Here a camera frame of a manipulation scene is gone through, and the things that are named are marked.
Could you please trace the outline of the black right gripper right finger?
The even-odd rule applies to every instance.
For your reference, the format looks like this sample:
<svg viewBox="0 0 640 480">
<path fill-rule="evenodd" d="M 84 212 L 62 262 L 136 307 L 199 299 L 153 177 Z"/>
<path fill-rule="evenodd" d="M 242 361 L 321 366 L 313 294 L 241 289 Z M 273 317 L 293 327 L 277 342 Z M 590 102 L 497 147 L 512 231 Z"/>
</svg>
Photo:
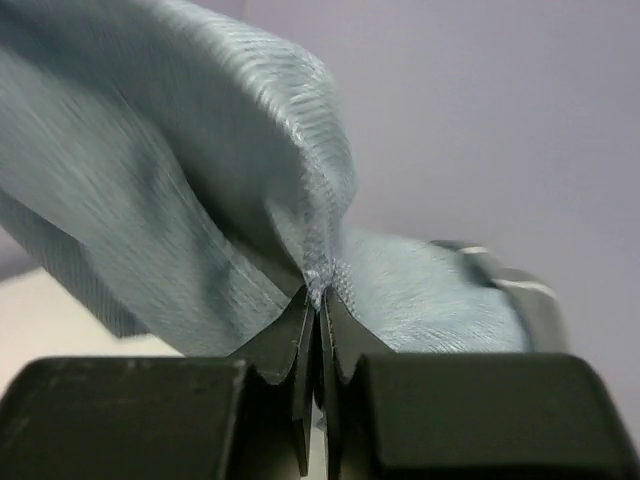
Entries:
<svg viewBox="0 0 640 480">
<path fill-rule="evenodd" d="M 334 293 L 318 314 L 332 479 L 635 479 L 639 456 L 584 360 L 396 353 Z"/>
</svg>

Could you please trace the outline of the blue-grey pillowcase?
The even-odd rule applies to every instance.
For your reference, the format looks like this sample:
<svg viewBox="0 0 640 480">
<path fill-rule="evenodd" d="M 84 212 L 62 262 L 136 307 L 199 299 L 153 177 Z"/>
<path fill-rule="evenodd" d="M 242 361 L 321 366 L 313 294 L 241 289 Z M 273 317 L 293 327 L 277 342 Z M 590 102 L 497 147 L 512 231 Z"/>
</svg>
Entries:
<svg viewBox="0 0 640 480">
<path fill-rule="evenodd" d="M 355 191 L 299 45 L 187 1 L 2 3 L 2 227 L 113 335 L 222 356 L 307 287 L 398 351 L 565 349 L 543 282 L 350 228 Z"/>
</svg>

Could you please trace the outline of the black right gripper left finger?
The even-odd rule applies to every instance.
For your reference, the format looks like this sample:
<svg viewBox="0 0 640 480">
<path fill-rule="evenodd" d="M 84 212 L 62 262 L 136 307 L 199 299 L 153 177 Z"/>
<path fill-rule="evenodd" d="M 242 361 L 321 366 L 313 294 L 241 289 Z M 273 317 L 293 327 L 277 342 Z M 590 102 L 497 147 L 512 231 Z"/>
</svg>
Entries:
<svg viewBox="0 0 640 480">
<path fill-rule="evenodd" d="M 314 315 L 299 290 L 224 358 L 49 357 L 1 402 L 5 479 L 299 479 Z"/>
</svg>

